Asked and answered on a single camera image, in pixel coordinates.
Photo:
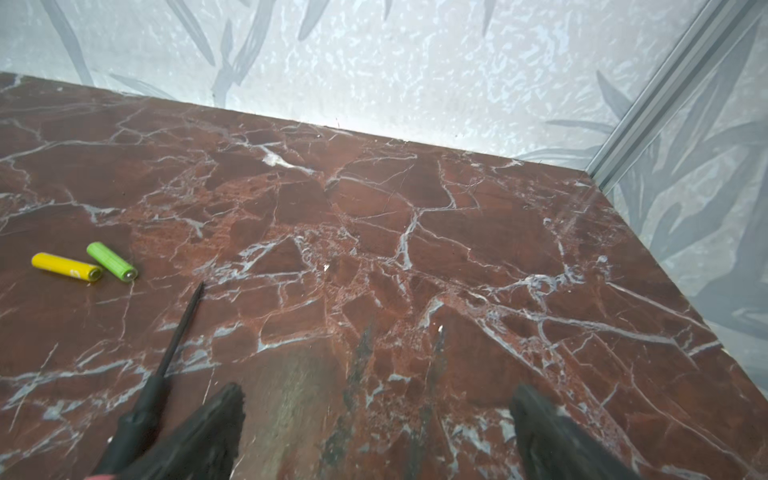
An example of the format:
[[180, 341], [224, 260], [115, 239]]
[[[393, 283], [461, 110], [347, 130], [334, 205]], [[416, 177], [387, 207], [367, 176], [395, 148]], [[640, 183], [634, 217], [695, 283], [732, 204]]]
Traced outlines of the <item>pink handled screwdriver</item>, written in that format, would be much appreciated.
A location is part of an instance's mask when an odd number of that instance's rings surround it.
[[120, 416], [117, 430], [90, 477], [116, 475], [137, 460], [156, 438], [167, 397], [166, 373], [186, 333], [204, 290], [200, 282], [182, 315], [163, 358], [149, 376], [133, 408]]

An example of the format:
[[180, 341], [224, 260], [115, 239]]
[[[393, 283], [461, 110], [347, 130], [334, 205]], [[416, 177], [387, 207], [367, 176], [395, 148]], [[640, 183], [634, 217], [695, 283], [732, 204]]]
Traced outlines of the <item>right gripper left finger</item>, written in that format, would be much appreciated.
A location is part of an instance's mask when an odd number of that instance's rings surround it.
[[244, 420], [243, 390], [229, 383], [116, 477], [228, 480]]

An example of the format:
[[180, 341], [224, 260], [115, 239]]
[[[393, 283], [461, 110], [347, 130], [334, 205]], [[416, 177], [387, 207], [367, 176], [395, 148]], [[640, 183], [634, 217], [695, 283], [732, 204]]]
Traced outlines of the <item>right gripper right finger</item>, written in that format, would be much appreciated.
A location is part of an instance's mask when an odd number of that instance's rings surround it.
[[528, 479], [612, 480], [639, 475], [558, 413], [535, 388], [521, 384], [510, 403], [517, 450]]

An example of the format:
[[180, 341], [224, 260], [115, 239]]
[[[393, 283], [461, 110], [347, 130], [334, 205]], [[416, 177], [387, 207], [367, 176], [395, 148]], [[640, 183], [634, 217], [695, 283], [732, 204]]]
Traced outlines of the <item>green battery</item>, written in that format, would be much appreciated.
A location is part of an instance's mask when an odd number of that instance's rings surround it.
[[137, 279], [138, 270], [102, 242], [90, 243], [86, 251], [119, 280], [130, 283]]

